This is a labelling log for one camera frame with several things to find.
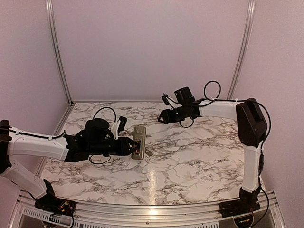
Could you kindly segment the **right aluminium frame post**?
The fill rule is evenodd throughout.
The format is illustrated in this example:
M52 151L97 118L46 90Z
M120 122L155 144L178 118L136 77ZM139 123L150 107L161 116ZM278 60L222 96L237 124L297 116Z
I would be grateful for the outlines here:
M239 79L240 79L240 76L241 76L242 66L244 63L244 59L246 56L246 52L248 49L248 45L249 45L250 37L251 37L251 33L252 33L252 28L253 28L253 23L254 23L254 14L255 14L255 9L256 9L256 2L257 2L256 0L248 1L245 27L244 27L241 46L240 46L240 51L239 51L239 55L237 58L233 77L232 77L230 87L228 90L228 94L227 94L227 99L229 99L229 100L233 98L237 85L238 85L238 82L239 82Z

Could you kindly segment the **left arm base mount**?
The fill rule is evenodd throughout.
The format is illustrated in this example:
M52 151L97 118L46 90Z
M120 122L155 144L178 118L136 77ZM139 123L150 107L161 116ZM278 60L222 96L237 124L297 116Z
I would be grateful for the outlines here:
M35 207L51 212L52 215L59 214L65 216L73 216L76 202L73 200L56 197L51 183L46 179L43 181L46 185L46 195L39 199L35 199Z

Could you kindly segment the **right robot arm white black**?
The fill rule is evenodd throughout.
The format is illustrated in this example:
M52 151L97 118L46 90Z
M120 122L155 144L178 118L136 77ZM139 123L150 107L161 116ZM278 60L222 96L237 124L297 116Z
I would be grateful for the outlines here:
M263 143L266 140L267 123L256 99L245 101L196 100L188 87L174 92L176 100L167 94L163 102L170 106L161 111L158 122L163 124L181 123L186 118L218 117L235 121L238 138L244 148L244 178L235 208L245 213L257 202L261 191L260 175L263 169Z

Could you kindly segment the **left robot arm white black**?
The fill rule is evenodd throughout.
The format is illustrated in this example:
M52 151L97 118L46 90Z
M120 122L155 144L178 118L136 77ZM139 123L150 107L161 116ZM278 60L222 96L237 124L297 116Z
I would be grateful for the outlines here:
M125 123L124 117L113 126L104 119L94 118L87 121L84 129L75 135L62 133L52 136L21 131L11 127L8 120L1 120L0 174L29 192L34 199L41 199L42 205L49 211L56 211L60 201L55 197L51 184L35 176L12 157L29 155L79 162L93 155L129 156L144 151L145 129L135 127L132 139L119 136Z

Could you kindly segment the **grey battery compartment cover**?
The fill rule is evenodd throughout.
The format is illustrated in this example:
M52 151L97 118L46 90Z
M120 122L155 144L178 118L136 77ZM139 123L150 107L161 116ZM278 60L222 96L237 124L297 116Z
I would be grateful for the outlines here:
M153 156L153 153L149 151L148 149L145 149L145 154L149 157Z

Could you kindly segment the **left aluminium frame post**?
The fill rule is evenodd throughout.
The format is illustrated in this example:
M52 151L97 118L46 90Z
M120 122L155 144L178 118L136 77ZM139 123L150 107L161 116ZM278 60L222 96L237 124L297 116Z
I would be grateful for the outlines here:
M52 46L55 54L55 60L59 72L59 78L62 83L64 95L66 98L66 101L69 106L73 104L72 96L68 87L67 83L67 78L63 66L63 61L60 53L60 47L59 47L59 42L58 42L58 37L57 37L57 30L56 30L56 22L55 22L55 14L54 14L54 9L53 9L53 1L52 0L46 0L45 1L46 5L46 11L47 11L47 19L48 19L48 24L49 24L49 29L50 29L50 35L51 35L51 40L52 40Z

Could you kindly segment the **front aluminium rail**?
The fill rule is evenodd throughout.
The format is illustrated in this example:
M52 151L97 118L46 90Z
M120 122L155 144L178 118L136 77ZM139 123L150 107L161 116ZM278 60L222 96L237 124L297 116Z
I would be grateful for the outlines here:
M21 191L10 228L284 228L285 222L273 191L260 193L258 210L236 215L230 200L185 205L145 206L77 200L72 217L37 209Z

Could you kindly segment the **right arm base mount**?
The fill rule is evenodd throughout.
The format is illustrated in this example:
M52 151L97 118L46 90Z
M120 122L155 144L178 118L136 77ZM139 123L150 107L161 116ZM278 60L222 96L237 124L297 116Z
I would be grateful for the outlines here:
M242 188L239 190L239 199L219 203L219 211L223 218L242 215L260 209L258 195L261 189L248 192Z

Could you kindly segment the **aluminium frame post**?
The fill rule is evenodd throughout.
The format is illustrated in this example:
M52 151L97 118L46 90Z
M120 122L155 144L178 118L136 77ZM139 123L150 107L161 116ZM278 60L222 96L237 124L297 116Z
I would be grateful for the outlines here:
M67 78L63 66L63 61L60 53L60 47L59 47L59 42L58 42L58 37L57 37L57 30L56 30L56 22L55 22L55 14L54 14L54 9L53 9L53 1L52 0L46 0L45 1L46 5L46 11L47 11L47 19L48 19L48 24L49 24L49 29L50 29L50 35L51 35L51 40L52 40L52 46L55 54L55 60L59 72L59 78L62 83L64 95L66 98L66 101L69 106L73 104L72 96L68 87L67 83Z
M227 94L227 99L229 99L229 100L233 98L237 85L238 85L238 82L239 82L239 79L240 79L240 76L241 76L242 66L244 63L244 59L246 56L246 52L248 49L248 45L249 45L250 37L251 37L251 33L252 33L252 28L253 28L253 23L254 23L254 14L255 14L255 9L256 9L256 2L257 2L256 0L248 1L245 27L244 27L241 46L240 46L240 51L239 51L239 55L237 58L233 77L232 77L230 87L228 90L228 94Z

